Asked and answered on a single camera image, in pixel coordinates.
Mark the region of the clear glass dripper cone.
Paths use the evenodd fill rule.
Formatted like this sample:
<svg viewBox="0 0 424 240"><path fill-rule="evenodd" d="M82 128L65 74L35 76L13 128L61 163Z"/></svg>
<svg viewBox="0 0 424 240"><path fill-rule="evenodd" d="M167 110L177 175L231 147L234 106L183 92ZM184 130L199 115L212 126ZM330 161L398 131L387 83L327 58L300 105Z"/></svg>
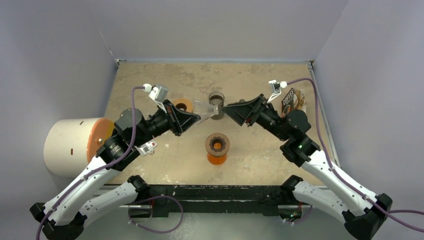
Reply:
<svg viewBox="0 0 424 240"><path fill-rule="evenodd" d="M200 116L200 120L195 125L200 125L204 121L219 114L219 106L206 101L193 100L192 113Z"/></svg>

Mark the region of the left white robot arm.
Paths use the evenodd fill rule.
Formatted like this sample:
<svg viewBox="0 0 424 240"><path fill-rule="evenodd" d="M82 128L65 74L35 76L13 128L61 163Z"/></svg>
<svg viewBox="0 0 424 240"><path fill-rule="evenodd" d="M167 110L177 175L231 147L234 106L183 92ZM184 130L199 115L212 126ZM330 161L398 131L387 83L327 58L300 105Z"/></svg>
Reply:
<svg viewBox="0 0 424 240"><path fill-rule="evenodd" d="M146 203L150 186L139 175L100 196L94 193L120 174L141 153L153 148L154 138L166 132L180 136L201 117L183 111L164 100L153 115L145 118L135 106L123 111L114 124L112 136L96 151L85 169L56 197L37 202L31 208L39 222L36 239L74 240L110 211L121 205Z"/></svg>

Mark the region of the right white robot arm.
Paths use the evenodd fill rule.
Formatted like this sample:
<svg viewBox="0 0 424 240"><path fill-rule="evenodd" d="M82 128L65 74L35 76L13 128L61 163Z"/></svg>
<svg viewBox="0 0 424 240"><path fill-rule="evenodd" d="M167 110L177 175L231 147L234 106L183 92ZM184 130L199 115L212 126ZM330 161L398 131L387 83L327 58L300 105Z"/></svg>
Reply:
<svg viewBox="0 0 424 240"><path fill-rule="evenodd" d="M236 102L222 109L240 126L258 124L283 141L283 156L299 168L319 179L326 190L317 189L300 177L292 175L284 182L280 196L288 204L296 200L310 204L340 221L357 240L370 240L386 221L385 211L392 199L377 194L354 180L328 158L328 154L306 134L311 128L302 110L278 115L260 94L253 100Z"/></svg>

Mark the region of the orange glass carafe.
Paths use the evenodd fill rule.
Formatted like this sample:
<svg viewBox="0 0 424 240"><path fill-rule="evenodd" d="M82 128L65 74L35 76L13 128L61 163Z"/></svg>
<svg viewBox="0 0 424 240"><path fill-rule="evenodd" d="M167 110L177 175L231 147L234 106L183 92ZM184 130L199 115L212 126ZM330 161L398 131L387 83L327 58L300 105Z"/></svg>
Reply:
<svg viewBox="0 0 424 240"><path fill-rule="evenodd" d="M221 143L218 143L218 142L214 143L213 144L213 149L214 150L221 150L222 149L222 144ZM207 154L207 159L213 165L221 165L221 164L223 164L226 161L227 155L224 154L222 156L213 156L210 153L208 153Z"/></svg>

